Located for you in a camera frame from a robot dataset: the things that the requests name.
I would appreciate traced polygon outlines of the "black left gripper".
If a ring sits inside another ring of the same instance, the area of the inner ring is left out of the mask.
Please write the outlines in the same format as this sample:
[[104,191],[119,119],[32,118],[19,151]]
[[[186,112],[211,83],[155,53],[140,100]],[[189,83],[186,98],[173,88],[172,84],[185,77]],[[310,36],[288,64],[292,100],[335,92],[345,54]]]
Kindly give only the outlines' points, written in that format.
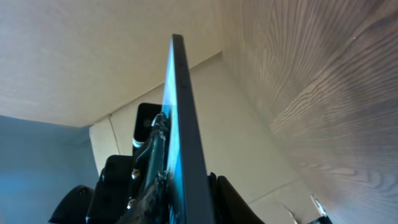
[[152,120],[149,137],[133,157],[107,158],[86,214],[87,224],[168,222],[169,134],[169,120],[159,113]]

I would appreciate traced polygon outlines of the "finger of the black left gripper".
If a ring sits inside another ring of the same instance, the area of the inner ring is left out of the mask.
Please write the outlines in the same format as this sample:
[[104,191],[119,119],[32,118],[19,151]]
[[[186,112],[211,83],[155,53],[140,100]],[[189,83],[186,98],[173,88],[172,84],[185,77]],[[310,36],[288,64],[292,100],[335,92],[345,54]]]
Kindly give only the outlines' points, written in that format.
[[211,172],[208,183],[217,224],[264,224],[225,176]]

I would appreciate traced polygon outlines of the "Samsung Galaxy smartphone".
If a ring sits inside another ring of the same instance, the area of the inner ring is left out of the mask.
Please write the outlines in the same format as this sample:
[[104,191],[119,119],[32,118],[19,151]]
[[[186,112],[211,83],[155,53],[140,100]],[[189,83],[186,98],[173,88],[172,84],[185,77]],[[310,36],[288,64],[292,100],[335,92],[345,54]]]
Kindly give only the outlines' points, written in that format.
[[162,112],[170,121],[170,223],[214,223],[187,54],[180,34],[173,34],[170,40]]

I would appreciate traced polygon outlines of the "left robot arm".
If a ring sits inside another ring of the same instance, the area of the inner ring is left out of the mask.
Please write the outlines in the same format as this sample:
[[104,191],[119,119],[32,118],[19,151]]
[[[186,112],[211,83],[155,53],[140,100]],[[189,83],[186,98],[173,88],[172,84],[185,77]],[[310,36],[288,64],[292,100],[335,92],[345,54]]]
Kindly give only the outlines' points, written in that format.
[[206,173],[198,123],[158,114],[132,156],[110,156],[95,188],[69,191],[50,223],[259,223],[229,180]]

